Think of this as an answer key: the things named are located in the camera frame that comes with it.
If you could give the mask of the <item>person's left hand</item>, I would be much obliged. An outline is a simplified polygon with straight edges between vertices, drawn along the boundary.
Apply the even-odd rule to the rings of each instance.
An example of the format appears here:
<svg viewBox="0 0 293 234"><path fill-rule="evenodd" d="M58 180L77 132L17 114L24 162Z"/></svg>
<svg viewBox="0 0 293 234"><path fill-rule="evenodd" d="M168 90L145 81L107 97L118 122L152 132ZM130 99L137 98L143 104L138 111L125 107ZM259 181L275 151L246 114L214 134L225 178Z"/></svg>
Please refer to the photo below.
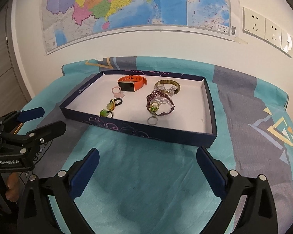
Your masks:
<svg viewBox="0 0 293 234"><path fill-rule="evenodd" d="M10 202L17 202L17 200L19 199L20 191L19 173L9 174L6 180L6 186L6 199Z"/></svg>

